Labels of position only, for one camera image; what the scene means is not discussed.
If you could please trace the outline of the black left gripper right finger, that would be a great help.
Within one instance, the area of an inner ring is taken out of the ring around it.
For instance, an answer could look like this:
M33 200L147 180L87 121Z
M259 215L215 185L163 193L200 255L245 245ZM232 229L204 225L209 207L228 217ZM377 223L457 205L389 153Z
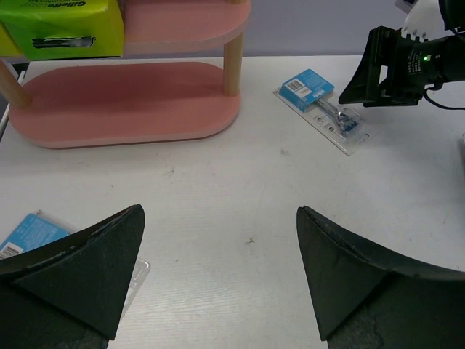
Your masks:
M406 257L307 206L296 231L330 348L462 348L464 273Z

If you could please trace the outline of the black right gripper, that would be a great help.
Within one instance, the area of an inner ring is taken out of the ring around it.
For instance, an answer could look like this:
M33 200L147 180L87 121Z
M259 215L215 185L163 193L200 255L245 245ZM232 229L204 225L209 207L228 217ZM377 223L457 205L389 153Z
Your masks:
M442 40L421 41L379 26L370 30L354 76L339 96L342 105L414 106L427 86L442 86Z

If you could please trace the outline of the black green razor box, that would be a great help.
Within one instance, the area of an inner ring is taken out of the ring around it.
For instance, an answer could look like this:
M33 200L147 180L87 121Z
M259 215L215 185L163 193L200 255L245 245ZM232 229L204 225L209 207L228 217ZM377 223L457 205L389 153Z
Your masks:
M30 61L118 57L124 50L117 1L2 1L1 24Z

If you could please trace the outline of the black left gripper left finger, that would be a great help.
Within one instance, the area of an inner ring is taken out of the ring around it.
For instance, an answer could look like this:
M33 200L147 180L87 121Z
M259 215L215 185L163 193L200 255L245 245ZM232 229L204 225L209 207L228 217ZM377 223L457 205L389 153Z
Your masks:
M2 348L107 348L116 338L145 229L131 205L1 261Z

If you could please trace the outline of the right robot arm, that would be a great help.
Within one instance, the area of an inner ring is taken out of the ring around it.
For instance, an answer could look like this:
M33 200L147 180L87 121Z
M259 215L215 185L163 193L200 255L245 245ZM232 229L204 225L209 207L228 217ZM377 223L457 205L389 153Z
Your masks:
M342 105L416 106L428 93L464 80L464 2L401 1L407 17L399 29L370 30Z

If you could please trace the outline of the clear blister razor pack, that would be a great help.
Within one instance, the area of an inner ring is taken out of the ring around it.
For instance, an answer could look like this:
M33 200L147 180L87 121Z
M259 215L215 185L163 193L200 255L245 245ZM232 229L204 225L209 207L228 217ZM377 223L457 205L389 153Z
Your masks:
M357 110L338 104L334 85L312 69L284 81L273 94L348 156L379 133Z
M77 231L78 229L68 222L43 210L36 210L27 214L8 236L4 236L5 239L1 242L1 259L29 252ZM126 315L149 272L150 264L138 258L126 294L122 318Z

